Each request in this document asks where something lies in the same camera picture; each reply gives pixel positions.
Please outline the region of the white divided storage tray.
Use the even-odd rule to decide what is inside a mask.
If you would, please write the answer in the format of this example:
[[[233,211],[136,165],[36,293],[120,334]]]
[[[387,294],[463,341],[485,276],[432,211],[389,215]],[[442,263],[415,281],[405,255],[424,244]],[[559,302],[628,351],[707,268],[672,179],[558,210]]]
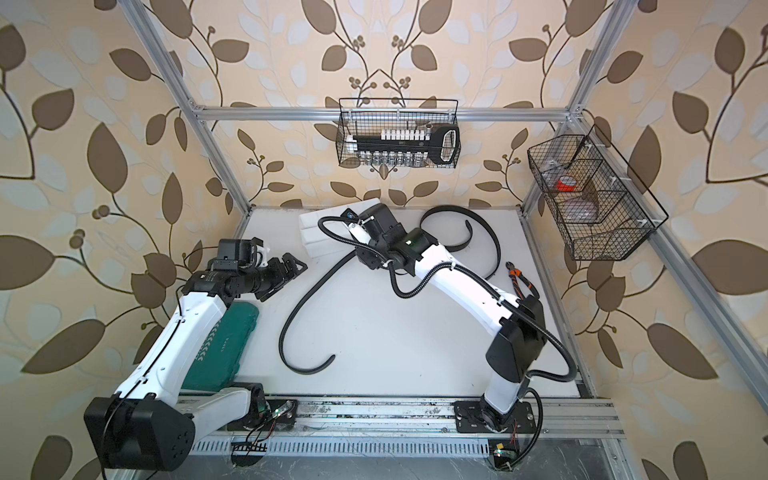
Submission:
[[[351,249],[349,245],[337,242],[325,235],[318,227],[318,221],[325,216],[339,217],[347,209],[359,215],[364,210],[379,204],[377,198],[349,203],[322,210],[310,211],[299,215],[299,230],[302,244],[312,259],[325,255],[343,253]]]

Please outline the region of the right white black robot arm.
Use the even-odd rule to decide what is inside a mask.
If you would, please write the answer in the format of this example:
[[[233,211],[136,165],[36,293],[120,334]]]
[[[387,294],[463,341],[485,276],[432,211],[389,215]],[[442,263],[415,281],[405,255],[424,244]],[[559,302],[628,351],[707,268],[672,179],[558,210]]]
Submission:
[[[355,249],[370,269],[389,275],[393,293],[411,299],[433,285],[469,312],[492,336],[485,359],[492,370],[479,402],[483,422],[500,431],[533,378],[568,383],[576,363],[546,328],[535,294],[505,292],[460,263],[449,248],[418,227],[406,231],[388,206],[377,203],[360,213],[348,208],[318,222],[329,237]]]

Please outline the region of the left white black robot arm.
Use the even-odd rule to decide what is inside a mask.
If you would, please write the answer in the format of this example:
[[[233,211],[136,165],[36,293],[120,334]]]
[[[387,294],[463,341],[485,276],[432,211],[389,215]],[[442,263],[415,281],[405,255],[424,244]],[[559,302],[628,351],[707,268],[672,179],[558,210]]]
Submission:
[[[237,420],[260,426],[272,413],[260,385],[227,387],[180,401],[205,340],[244,294],[267,300],[307,264],[290,253],[268,258],[263,242],[224,239],[207,267],[181,289],[169,324],[131,375],[109,397],[94,398],[84,422],[100,468],[173,471],[200,439]]]

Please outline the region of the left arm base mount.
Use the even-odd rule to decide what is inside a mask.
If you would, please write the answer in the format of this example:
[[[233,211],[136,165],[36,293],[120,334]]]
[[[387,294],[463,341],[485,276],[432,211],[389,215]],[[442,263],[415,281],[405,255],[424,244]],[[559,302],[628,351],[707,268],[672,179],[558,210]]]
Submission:
[[[297,420],[297,399],[267,399],[263,406],[252,407],[241,419],[229,422],[220,431],[269,430],[275,425],[277,431],[290,430]]]

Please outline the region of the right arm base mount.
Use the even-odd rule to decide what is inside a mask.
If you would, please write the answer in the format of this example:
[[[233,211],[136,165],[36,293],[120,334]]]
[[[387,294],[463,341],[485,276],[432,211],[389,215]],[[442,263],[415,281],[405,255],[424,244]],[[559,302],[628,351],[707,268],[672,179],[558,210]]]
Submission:
[[[532,434],[536,430],[532,407],[525,401],[517,402],[505,414],[487,406],[483,399],[456,401],[453,408],[456,430],[462,434]]]

